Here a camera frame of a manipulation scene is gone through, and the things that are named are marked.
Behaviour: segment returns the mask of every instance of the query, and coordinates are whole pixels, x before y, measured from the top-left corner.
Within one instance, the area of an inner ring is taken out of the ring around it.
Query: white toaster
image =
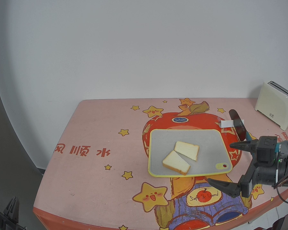
[[[288,90],[276,82],[264,82],[255,110],[277,123],[282,130],[286,130],[288,127]]]

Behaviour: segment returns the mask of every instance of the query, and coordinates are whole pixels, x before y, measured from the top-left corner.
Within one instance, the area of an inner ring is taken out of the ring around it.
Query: gray cutting board
[[[178,153],[191,168],[182,175],[162,165],[163,159],[174,150],[176,141],[199,145],[197,161]],[[221,133],[215,129],[155,129],[150,134],[148,172],[154,177],[190,177],[224,174],[232,164]]]

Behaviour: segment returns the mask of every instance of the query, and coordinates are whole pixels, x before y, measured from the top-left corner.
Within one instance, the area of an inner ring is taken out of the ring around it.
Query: bread slice
[[[162,161],[164,167],[186,175],[190,169],[190,165],[179,156],[175,151],[171,151],[169,155]]]
[[[199,149],[200,149],[200,146],[198,146],[198,145],[193,145],[190,143],[177,141],[175,144],[174,151],[181,153],[182,155],[185,155],[188,158],[196,161]]]

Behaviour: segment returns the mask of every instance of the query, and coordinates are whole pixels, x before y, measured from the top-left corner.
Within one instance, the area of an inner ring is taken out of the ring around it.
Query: yellow star
[[[150,212],[156,205],[168,205],[169,202],[165,198],[167,187],[154,187],[143,182],[141,192],[132,199],[143,204],[145,212]]]
[[[138,106],[138,105],[133,105],[130,109],[138,110],[138,109],[139,109],[139,106]]]
[[[132,171],[130,172],[124,171],[124,174],[122,175],[122,177],[124,177],[126,180],[128,180],[129,178],[133,178]]]
[[[249,132],[250,137],[252,138],[252,140],[256,140],[257,138],[255,136],[252,136],[252,134]]]
[[[264,191],[262,190],[262,184],[256,184],[251,192],[254,199],[258,198],[258,195],[264,194]]]
[[[105,166],[106,170],[110,170],[111,167],[112,167],[112,166],[110,166],[110,165]]]
[[[218,112],[220,112],[220,113],[225,113],[226,111],[224,111],[223,108],[218,108]]]
[[[128,228],[126,228],[126,227],[123,225],[123,226],[121,226],[119,229],[120,229],[120,230],[127,230]]]
[[[156,108],[153,105],[151,105],[147,110],[144,110],[144,113],[148,114],[148,117],[153,117],[153,116],[162,116],[162,108]]]
[[[190,100],[189,98],[179,99],[182,105],[187,104],[188,106],[194,104],[195,102]]]
[[[119,132],[119,134],[121,134],[122,136],[129,135],[128,129],[121,129],[121,131]]]

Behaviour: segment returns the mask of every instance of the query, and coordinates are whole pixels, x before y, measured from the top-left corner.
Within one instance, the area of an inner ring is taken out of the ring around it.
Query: cable
[[[282,196],[280,196],[280,192],[278,191],[278,187],[276,188],[276,190],[277,190],[277,194],[278,194],[278,196],[280,197],[280,199],[281,199],[283,202],[285,202],[286,204],[288,204],[288,201],[284,200],[284,199],[282,198]]]
[[[277,182],[273,188],[276,189],[280,184],[283,184],[284,182],[288,181],[288,173],[286,175],[284,175],[284,177],[282,179],[279,180],[279,182]]]
[[[280,148],[281,148],[281,144],[279,145],[279,151],[278,151],[278,154],[277,154],[275,184],[277,184],[277,182],[278,182],[278,168],[279,168],[279,164],[280,164]]]

